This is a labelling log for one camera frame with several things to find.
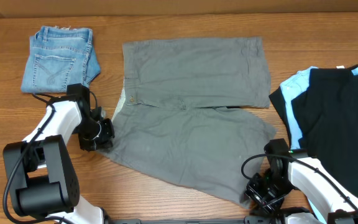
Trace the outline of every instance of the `wire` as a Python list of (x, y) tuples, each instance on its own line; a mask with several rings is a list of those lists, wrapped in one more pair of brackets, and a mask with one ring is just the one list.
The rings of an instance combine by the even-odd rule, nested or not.
[(94, 108), (95, 109), (98, 109), (98, 99), (96, 99), (96, 95), (90, 90), (89, 91), (92, 95), (93, 95), (93, 97), (94, 97), (94, 103), (95, 103), (95, 106), (94, 106)]
[[(48, 103), (45, 99), (42, 99), (41, 97), (38, 97), (37, 95), (33, 94), (32, 95), (34, 98), (46, 102)], [(29, 143), (27, 143), (27, 145), (25, 146), (24, 150), (22, 151), (20, 157), (18, 158), (15, 166), (13, 167), (13, 170), (6, 182), (6, 186), (5, 186), (5, 190), (4, 190), (4, 197), (2, 199), (2, 207), (4, 209), (4, 213), (6, 215), (6, 217), (13, 223), (40, 223), (40, 222), (45, 222), (45, 221), (52, 221), (52, 220), (59, 220), (60, 223), (64, 222), (67, 224), (73, 224), (72, 222), (64, 219), (64, 217), (45, 217), (45, 218), (41, 218), (41, 219), (36, 219), (36, 220), (31, 220), (31, 221), (20, 221), (15, 219), (10, 213), (9, 210), (7, 208), (7, 195), (9, 193), (9, 189), (11, 188), (12, 185), (12, 181), (14, 176), (16, 175), (16, 172), (21, 164), (21, 162), (23, 161), (24, 156), (27, 154), (27, 151), (31, 148), (31, 145), (33, 145), (34, 141), (40, 136), (40, 134), (42, 133), (42, 131), (45, 129), (45, 127), (48, 125), (48, 123), (50, 122), (50, 120), (52, 119), (53, 115), (55, 114), (56, 110), (55, 107), (53, 105), (49, 105), (52, 108), (52, 112), (50, 113), (48, 119), (44, 122), (44, 124), (38, 129), (37, 133), (34, 135), (34, 137), (30, 140)]]
[(282, 156), (282, 155), (276, 155), (276, 154), (258, 154), (258, 155), (254, 155), (254, 156), (251, 156), (249, 157), (246, 161), (244, 161), (244, 163), (242, 164), (241, 166), (241, 174), (246, 178), (246, 179), (251, 179), (251, 177), (247, 176), (245, 173), (244, 173), (244, 167), (246, 166), (246, 164), (255, 159), (255, 158), (259, 158), (259, 157), (276, 157), (276, 158), (282, 158), (282, 159), (288, 159), (289, 161), (293, 161), (293, 162), (297, 162), (311, 170), (313, 170), (314, 172), (318, 173), (321, 177), (323, 177), (325, 180), (327, 180), (327, 182), (329, 184), (331, 184), (331, 186), (338, 192), (338, 194), (345, 200), (345, 202), (347, 202), (355, 211), (356, 213), (358, 214), (358, 208), (356, 207), (356, 205), (353, 204), (353, 202), (350, 200), (350, 198), (348, 196), (346, 196), (342, 191), (341, 189), (339, 189), (337, 187), (337, 185), (334, 184), (334, 182), (329, 178), (327, 177), (325, 174), (323, 174), (318, 168), (315, 168), (303, 161), (300, 161), (299, 159), (295, 159), (295, 158), (292, 158), (292, 157), (289, 157), (289, 156)]

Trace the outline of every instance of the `garment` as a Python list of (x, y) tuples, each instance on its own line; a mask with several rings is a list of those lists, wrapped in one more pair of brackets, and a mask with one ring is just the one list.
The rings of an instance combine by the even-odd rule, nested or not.
[(269, 107), (262, 39), (198, 38), (125, 43), (127, 103), (187, 109)]
[(67, 85), (77, 83), (89, 87), (99, 73), (91, 29), (43, 26), (30, 37), (30, 55), (21, 90), (66, 92)]
[[(242, 109), (176, 110), (127, 105), (112, 121), (112, 161), (166, 182), (230, 200), (244, 200), (248, 180), (240, 172), (250, 156), (264, 153), (275, 129)], [(262, 158), (247, 164), (246, 174), (260, 171)]]
[[(247, 207), (241, 165), (275, 129), (239, 108), (269, 105), (259, 38), (124, 44), (124, 89), (112, 119), (112, 161)], [(262, 159), (247, 174), (260, 171)]]
[(312, 69), (309, 88), (292, 108), (303, 133), (300, 146), (358, 197), (358, 75)]
[[(280, 89), (285, 100), (286, 119), (291, 133), (291, 149), (299, 149), (300, 145), (298, 141), (302, 138), (301, 129), (293, 115), (291, 101), (309, 87), (309, 75), (312, 68), (317, 67), (311, 66), (306, 70), (299, 71), (280, 84)], [(354, 75), (358, 75), (358, 65), (352, 67), (351, 71)]]

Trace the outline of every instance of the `wooden table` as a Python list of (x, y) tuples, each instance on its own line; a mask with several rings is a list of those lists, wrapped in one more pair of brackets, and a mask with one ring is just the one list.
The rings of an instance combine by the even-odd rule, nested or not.
[[(311, 65), (333, 68), (358, 63), (358, 13), (0, 19), (0, 223), (9, 223), (2, 211), (6, 184), (2, 149), (7, 143), (21, 141), (45, 114), (43, 103), (20, 91), (29, 36), (42, 25), (93, 29), (102, 72), (91, 90), (108, 116), (112, 116), (121, 93), (122, 44), (127, 41), (262, 36), (272, 90)], [(246, 110), (273, 124), (278, 129), (276, 138), (287, 139), (273, 106)], [(113, 218), (242, 218), (249, 212), (231, 202), (140, 174), (97, 153), (82, 151), (76, 136), (71, 138), (68, 150), (81, 194)], [(301, 192), (292, 192), (284, 206), (308, 204)]]

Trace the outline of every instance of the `dark gray fabric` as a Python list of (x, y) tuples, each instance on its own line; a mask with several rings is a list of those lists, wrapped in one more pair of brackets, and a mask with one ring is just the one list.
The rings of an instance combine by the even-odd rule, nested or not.
[[(242, 109), (170, 110), (125, 105), (113, 120), (112, 161), (172, 184), (191, 187), (243, 207), (247, 179), (241, 164), (264, 153), (275, 129)], [(247, 164), (260, 170), (262, 158)]]
[[(242, 109), (269, 107), (270, 74), (258, 37), (124, 44), (124, 89), (114, 113), (112, 161), (243, 207), (241, 164), (274, 128)], [(260, 170), (262, 159), (246, 173)]]
[(260, 37), (148, 40), (125, 43), (123, 51), (128, 104), (269, 107)]

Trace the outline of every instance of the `jeans pocket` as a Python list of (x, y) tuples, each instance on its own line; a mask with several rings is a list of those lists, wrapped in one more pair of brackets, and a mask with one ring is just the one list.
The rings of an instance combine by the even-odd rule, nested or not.
[(65, 91), (75, 58), (35, 55), (32, 86), (40, 92)]

